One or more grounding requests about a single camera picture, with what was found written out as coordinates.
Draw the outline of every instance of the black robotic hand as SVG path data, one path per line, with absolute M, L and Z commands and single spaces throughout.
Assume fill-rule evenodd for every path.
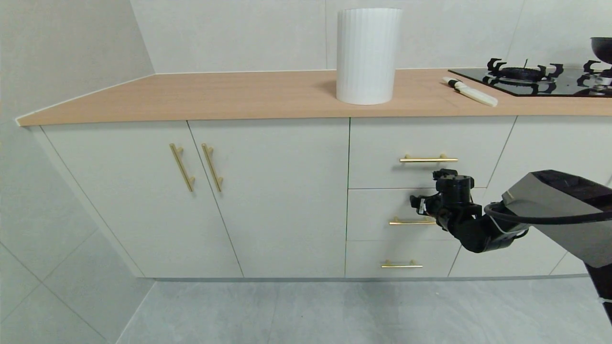
M 470 190 L 474 188 L 474 178 L 459 175 L 455 170 L 441 169 L 433 172 L 433 180 L 438 193 L 410 196 L 410 205 L 418 214 L 436 219 L 436 223 L 467 250 L 480 253 L 503 249 L 527 234 L 528 225 L 482 215 L 482 206 L 472 202 Z M 514 215 L 503 203 L 492 206 L 497 212 Z

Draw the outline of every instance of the white vase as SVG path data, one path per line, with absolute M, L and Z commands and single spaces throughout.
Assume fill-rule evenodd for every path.
M 401 13 L 401 9 L 339 11 L 338 100 L 358 105 L 391 100 Z

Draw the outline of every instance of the white cabinet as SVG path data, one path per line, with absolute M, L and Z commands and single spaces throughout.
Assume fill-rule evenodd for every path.
M 145 277 L 242 277 L 186 122 L 54 125 L 53 146 Z M 190 192 L 170 148 L 188 176 Z
M 410 207 L 411 195 L 434 195 L 436 189 L 359 189 L 348 192 L 346 237 L 349 241 L 456 240 L 431 217 Z M 478 203 L 485 189 L 472 189 Z
M 611 130 L 610 117 L 519 117 L 485 193 L 485 203 L 499 201 L 502 193 L 532 171 L 558 170 L 608 184 Z M 531 230 L 525 238 L 495 252 L 475 254 L 461 249 L 450 276 L 548 275 L 564 255 L 563 248 Z
M 450 240 L 349 241 L 346 276 L 447 277 L 459 247 Z
M 430 188 L 431 172 L 458 170 L 486 187 L 515 117 L 353 118 L 349 188 Z M 456 162 L 401 163 L 410 158 Z
M 189 126 L 245 277 L 344 276 L 348 119 Z

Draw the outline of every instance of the black glass cooktop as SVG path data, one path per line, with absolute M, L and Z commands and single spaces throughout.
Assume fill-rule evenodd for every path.
M 518 97 L 612 97 L 612 70 L 594 70 L 589 61 L 583 68 L 564 68 L 562 64 L 544 67 L 506 67 L 491 59 L 487 68 L 449 71 Z

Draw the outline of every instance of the gold bar handle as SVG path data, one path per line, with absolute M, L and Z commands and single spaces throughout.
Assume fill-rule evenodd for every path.
M 170 149 L 172 150 L 172 154 L 174 155 L 174 159 L 176 160 L 176 164 L 179 165 L 179 170 L 185 179 L 185 184 L 187 184 L 187 189 L 189 192 L 193 192 L 193 182 L 195 182 L 195 177 L 190 177 L 187 175 L 187 171 L 185 171 L 185 165 L 183 165 L 183 160 L 181 159 L 181 153 L 183 153 L 183 147 L 176 147 L 174 143 L 170 144 Z
M 449 158 L 446 154 L 440 154 L 439 158 L 411 158 L 410 155 L 406 154 L 400 162 L 457 162 L 458 158 Z
M 435 221 L 428 220 L 426 217 L 422 221 L 410 221 L 404 222 L 396 217 L 393 218 L 393 221 L 389 221 L 390 226 L 403 226 L 403 225 L 435 225 Z
M 420 269 L 422 267 L 422 265 L 418 265 L 414 260 L 411 260 L 408 265 L 392 264 L 390 260 L 385 260 L 384 264 L 381 265 L 383 269 Z
M 208 162 L 208 167 L 211 169 L 212 178 L 215 180 L 215 185 L 217 186 L 217 190 L 221 192 L 221 183 L 223 183 L 223 177 L 217 177 L 217 171 L 215 171 L 215 165 L 212 164 L 213 148 L 207 146 L 206 143 L 203 143 L 202 150 L 204 151 L 206 162 Z

